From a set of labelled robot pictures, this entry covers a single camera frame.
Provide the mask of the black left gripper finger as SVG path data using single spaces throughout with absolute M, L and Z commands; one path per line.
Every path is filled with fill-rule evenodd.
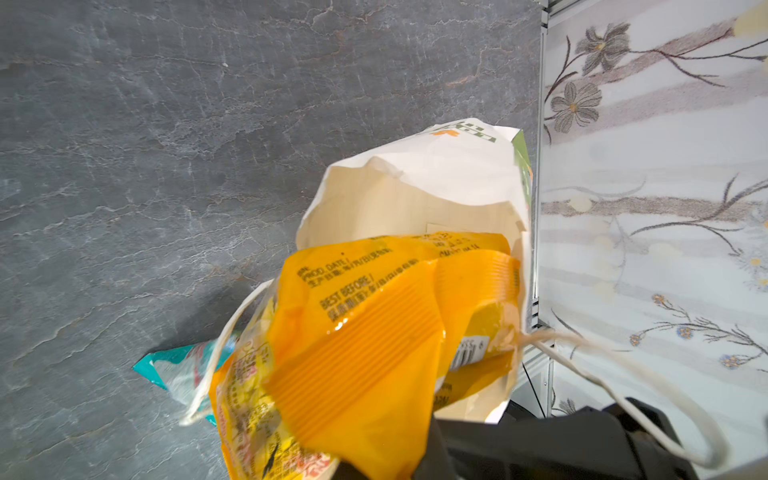
M 496 424 L 436 420 L 431 479 L 694 479 L 691 463 L 663 447 L 616 404 L 536 419 L 514 402 Z

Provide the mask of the yellow orange snack packet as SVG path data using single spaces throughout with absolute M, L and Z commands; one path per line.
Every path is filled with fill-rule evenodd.
M 408 479 L 434 412 L 512 373 L 520 263 L 498 233 L 380 236 L 289 257 L 209 390 L 234 479 Z

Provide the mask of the white printed paper bag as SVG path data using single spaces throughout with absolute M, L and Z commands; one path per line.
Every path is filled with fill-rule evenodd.
M 703 452 L 686 449 L 627 398 L 616 398 L 616 404 L 670 453 L 704 468 L 723 465 L 729 445 L 722 430 L 676 386 L 598 342 L 551 328 L 530 328 L 532 189 L 533 172 L 521 130 L 489 125 L 475 118 L 436 125 L 330 165 L 298 227 L 295 253 L 380 236 L 437 232 L 501 234 L 521 268 L 516 368 L 480 392 L 434 412 L 431 422 L 437 413 L 447 411 L 458 421 L 486 424 L 491 412 L 508 398 L 524 351 L 536 348 L 573 369 L 574 362 L 558 351 L 558 346 L 566 343 L 585 352 L 602 354 L 622 366 L 631 376 L 665 396 L 694 423 L 706 444 Z M 244 308 L 255 309 L 252 320 L 261 315 L 268 297 L 276 292 L 282 269 L 243 300 Z M 239 315 L 233 314 L 219 334 L 204 377 L 182 417 L 183 424 L 214 416 L 209 394 L 213 376 L 233 354 L 251 322 L 238 339 L 233 339 L 238 321 Z

